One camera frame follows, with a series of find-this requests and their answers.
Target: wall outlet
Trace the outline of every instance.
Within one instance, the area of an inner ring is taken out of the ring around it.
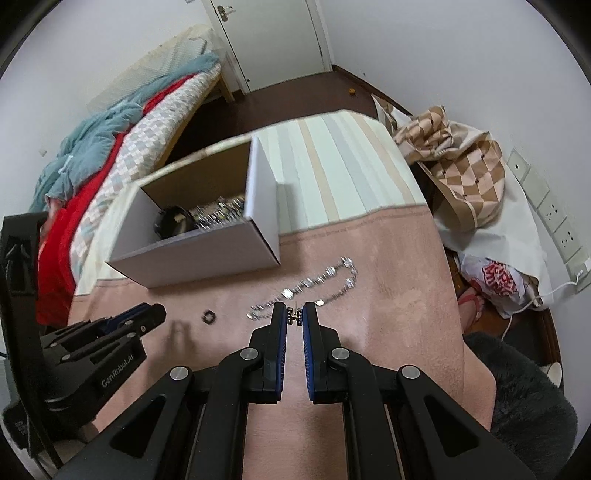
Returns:
[[[525,179],[521,182],[521,186],[530,200],[530,203],[535,208],[539,207],[542,200],[544,200],[550,191],[550,187],[548,187],[546,181],[540,177],[538,171],[534,167],[530,167]]]
[[[579,293],[589,284],[591,284],[591,273],[588,273],[586,276],[579,279],[579,283],[577,284],[577,293]]]
[[[530,170],[530,164],[519,155],[516,149],[512,150],[509,160],[507,160],[507,166],[511,169],[519,183],[523,181]]]
[[[581,270],[586,269],[584,263],[587,259],[589,259],[589,252],[587,252],[587,249],[585,247],[582,247],[567,262],[566,269],[569,271],[569,277],[572,281],[577,280],[577,273],[579,273]],[[586,274],[587,272],[581,275],[581,277],[579,278],[579,283],[582,281]]]
[[[551,234],[558,230],[558,227],[566,218],[566,213],[562,211],[552,192],[548,192],[542,203],[540,203],[538,213]]]
[[[569,219],[565,219],[562,225],[558,227],[552,237],[558,247],[560,256],[565,262],[568,262],[573,255],[581,248],[579,238],[570,225]]]

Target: crystal necklace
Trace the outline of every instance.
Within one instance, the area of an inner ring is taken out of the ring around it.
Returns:
[[[340,257],[340,262],[332,267],[328,267],[322,275],[319,275],[316,278],[307,277],[301,280],[295,287],[286,288],[281,292],[280,296],[277,296],[266,303],[252,305],[246,316],[251,320],[271,318],[271,312],[266,312],[266,310],[271,309],[276,301],[291,300],[294,296],[302,293],[305,288],[314,288],[317,285],[322,285],[326,280],[336,277],[341,268],[349,269],[350,273],[350,277],[345,280],[345,286],[328,297],[315,300],[314,303],[316,303],[317,307],[322,307],[333,300],[341,298],[349,290],[355,288],[355,284],[357,283],[357,269],[353,264],[353,260],[349,257]]]

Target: cardboard box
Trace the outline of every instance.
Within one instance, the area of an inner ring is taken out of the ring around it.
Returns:
[[[166,240],[154,232],[162,208],[188,210],[239,194],[245,195],[240,220]],[[199,158],[138,189],[107,263],[148,288],[279,265],[277,184],[259,139]]]

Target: red blanket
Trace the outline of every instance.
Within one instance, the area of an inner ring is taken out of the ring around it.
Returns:
[[[192,76],[188,75],[156,94],[144,106],[144,116]],[[47,235],[39,255],[37,323],[41,325],[56,328],[67,325],[70,305],[76,289],[70,265],[70,245],[82,216],[111,171],[127,133],[129,131],[115,137],[115,145],[101,171],[95,174],[57,213],[55,222]]]

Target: blue blanket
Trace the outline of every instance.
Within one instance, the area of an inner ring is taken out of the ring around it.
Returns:
[[[56,158],[43,169],[29,211],[47,210],[46,197],[63,202],[70,200],[105,165],[116,135],[142,118],[148,100],[187,75],[211,70],[218,61],[215,53],[205,53],[81,122],[62,140]]]

